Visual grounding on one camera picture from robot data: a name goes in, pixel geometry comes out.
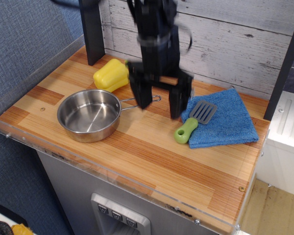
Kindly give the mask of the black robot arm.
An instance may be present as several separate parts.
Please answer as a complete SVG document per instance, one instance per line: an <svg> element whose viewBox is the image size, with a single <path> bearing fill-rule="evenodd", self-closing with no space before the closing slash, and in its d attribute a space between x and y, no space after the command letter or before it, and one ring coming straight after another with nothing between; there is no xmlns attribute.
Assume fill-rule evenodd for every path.
<svg viewBox="0 0 294 235"><path fill-rule="evenodd" d="M152 102L152 87L169 91L170 113L177 119L191 96L193 76L179 67L177 4L173 0L129 0L138 29L142 61L127 62L129 81L137 104L145 109Z"/></svg>

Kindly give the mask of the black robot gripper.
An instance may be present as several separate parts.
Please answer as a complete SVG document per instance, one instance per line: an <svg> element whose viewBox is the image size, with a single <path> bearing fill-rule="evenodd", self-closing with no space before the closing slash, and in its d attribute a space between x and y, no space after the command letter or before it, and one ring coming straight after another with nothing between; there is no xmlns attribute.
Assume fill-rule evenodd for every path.
<svg viewBox="0 0 294 235"><path fill-rule="evenodd" d="M129 80L137 104L145 109L152 102L152 87L169 91L171 119L186 109L193 77L179 67L179 37L171 36L158 45L141 41L141 61L128 61Z"/></svg>

